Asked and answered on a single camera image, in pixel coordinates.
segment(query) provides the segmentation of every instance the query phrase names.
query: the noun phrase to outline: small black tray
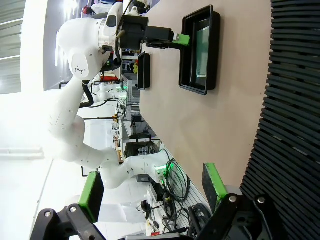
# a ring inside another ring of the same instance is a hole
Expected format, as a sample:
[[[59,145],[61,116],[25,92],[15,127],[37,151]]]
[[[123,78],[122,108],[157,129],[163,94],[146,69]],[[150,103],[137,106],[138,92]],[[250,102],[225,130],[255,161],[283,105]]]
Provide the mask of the small black tray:
[[[206,75],[197,77],[197,33],[206,27],[209,27]],[[182,20],[182,34],[190,36],[190,45],[181,48],[179,86],[207,95],[208,90],[216,88],[217,82],[220,14],[209,5],[185,16]]]
[[[141,53],[138,57],[138,90],[150,88],[150,54]]]

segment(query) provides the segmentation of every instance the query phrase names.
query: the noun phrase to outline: black corrugated mat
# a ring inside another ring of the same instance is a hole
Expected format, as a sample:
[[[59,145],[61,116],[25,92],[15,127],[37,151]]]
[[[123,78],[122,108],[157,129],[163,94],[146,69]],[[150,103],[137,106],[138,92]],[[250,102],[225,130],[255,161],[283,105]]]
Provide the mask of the black corrugated mat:
[[[320,0],[271,7],[267,97],[241,191],[270,195],[289,239],[320,240]]]

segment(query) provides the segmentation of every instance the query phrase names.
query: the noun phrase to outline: workbench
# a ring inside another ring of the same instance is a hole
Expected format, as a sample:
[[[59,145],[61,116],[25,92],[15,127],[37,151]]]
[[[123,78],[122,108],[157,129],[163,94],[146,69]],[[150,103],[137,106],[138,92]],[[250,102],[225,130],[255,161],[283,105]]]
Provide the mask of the workbench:
[[[217,87],[206,96],[179,88],[180,51],[143,47],[151,56],[150,88],[140,112],[203,193],[203,163],[239,187],[253,148],[266,87],[271,6],[256,0],[161,0],[149,26],[181,33],[182,20],[213,5],[221,16]]]

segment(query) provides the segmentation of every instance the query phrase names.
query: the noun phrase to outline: beige tabletop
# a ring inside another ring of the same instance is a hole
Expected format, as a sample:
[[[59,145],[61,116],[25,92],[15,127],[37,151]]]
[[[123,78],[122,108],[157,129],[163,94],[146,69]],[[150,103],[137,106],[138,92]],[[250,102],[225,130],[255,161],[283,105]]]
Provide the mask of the beige tabletop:
[[[181,33],[184,16],[213,5],[221,16],[217,87],[206,96],[179,87],[180,51],[144,47],[151,86],[140,110],[203,192],[203,163],[216,163],[226,185],[240,186],[250,158],[268,74],[271,6],[257,0],[161,0],[149,25]]]

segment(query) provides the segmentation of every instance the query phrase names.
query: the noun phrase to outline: bolt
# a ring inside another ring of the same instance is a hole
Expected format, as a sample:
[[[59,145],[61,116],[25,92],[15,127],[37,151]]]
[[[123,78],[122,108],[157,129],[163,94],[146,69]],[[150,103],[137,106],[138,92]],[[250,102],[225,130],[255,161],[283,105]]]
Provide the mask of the bolt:
[[[258,203],[264,204],[266,202],[266,199],[264,197],[259,197],[258,198]]]
[[[70,212],[74,213],[75,211],[77,211],[77,208],[75,206],[70,208]]]
[[[231,197],[229,197],[229,201],[231,203],[235,203],[237,201],[237,197],[236,196],[231,196]]]

